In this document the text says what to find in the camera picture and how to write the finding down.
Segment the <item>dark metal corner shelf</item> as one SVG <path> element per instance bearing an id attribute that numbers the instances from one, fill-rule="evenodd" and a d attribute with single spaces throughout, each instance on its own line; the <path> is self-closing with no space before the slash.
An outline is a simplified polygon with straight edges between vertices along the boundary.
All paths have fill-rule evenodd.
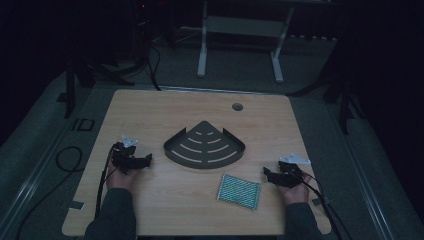
<path id="1" fill-rule="evenodd" d="M 208 121 L 201 121 L 191 130 L 183 128 L 163 148 L 165 155 L 179 165 L 218 169 L 241 159 L 246 146 L 227 129 L 218 130 Z"/>

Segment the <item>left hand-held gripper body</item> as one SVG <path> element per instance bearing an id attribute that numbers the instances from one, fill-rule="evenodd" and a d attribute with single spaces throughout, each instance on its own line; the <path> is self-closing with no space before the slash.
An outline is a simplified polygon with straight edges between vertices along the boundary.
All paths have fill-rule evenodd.
<path id="1" fill-rule="evenodd" d="M 112 164 L 124 174 L 136 170 L 131 167 L 136 163 L 134 154 L 137 143 L 137 140 L 122 135 L 121 140 L 112 146 Z"/>

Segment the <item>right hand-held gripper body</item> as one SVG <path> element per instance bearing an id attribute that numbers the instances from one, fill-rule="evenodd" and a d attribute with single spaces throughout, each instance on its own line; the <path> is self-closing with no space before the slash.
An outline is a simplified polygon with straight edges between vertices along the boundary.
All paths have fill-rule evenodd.
<path id="1" fill-rule="evenodd" d="M 295 153 L 282 156 L 278 160 L 278 166 L 281 172 L 279 185 L 283 187 L 293 188 L 303 182 L 303 171 L 299 165 L 311 164 L 311 161 Z"/>

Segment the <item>white desk frame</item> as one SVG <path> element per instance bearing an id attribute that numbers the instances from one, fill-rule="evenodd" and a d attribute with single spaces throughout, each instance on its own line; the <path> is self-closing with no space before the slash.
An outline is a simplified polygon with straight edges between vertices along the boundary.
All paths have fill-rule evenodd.
<path id="1" fill-rule="evenodd" d="M 279 56 L 286 39 L 289 24 L 294 13 L 294 8 L 289 7 L 283 21 L 256 20 L 246 18 L 224 17 L 208 13 L 208 0 L 203 0 L 201 47 L 198 60 L 197 76 L 204 77 L 207 65 L 207 34 L 224 33 L 235 35 L 249 35 L 259 37 L 273 37 L 278 40 L 276 47 L 270 52 L 275 81 L 284 81 Z"/>

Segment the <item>black metal stand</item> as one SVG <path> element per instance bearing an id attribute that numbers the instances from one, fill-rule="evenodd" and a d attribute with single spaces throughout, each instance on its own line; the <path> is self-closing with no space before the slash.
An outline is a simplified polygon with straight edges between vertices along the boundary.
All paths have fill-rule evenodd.
<path id="1" fill-rule="evenodd" d="M 352 82 L 353 75 L 350 72 L 323 69 L 315 82 L 297 91 L 287 93 L 287 96 L 300 97 L 327 86 L 323 100 L 326 104 L 339 102 L 338 125 L 344 134 L 348 134 L 348 120 L 354 118 L 350 107 L 353 107 L 360 117 L 364 117 L 362 110 L 352 97 Z"/>
<path id="2" fill-rule="evenodd" d="M 62 94 L 64 102 L 66 103 L 66 111 L 64 118 L 68 119 L 71 117 L 72 112 L 76 106 L 76 95 L 75 95 L 75 77 L 78 77 L 80 84 L 83 87 L 93 87 L 94 79 L 91 75 L 91 71 L 99 72 L 104 75 L 107 79 L 120 85 L 133 85 L 132 82 L 124 80 L 123 75 L 130 74 L 139 70 L 144 66 L 143 61 L 136 61 L 132 66 L 120 69 L 120 70 L 109 70 L 102 64 L 89 59 L 85 56 L 75 56 L 70 58 L 66 62 L 66 89 Z"/>

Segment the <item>person's right hand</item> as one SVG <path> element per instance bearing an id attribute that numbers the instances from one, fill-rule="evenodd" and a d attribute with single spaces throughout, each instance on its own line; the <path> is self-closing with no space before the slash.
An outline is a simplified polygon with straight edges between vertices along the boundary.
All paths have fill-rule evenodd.
<path id="1" fill-rule="evenodd" d="M 296 203 L 307 203 L 309 199 L 310 189 L 308 184 L 311 180 L 309 175 L 305 175 L 303 183 L 293 188 L 278 186 L 277 189 L 283 198 L 286 206 Z"/>

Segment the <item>person's left hand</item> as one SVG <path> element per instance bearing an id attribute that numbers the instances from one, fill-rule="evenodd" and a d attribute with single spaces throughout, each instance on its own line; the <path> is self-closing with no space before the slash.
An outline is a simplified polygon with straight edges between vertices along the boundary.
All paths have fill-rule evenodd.
<path id="1" fill-rule="evenodd" d="M 106 179 L 107 189 L 120 188 L 131 191 L 140 173 L 141 170 L 136 169 L 124 174 L 112 163 L 109 163 Z"/>

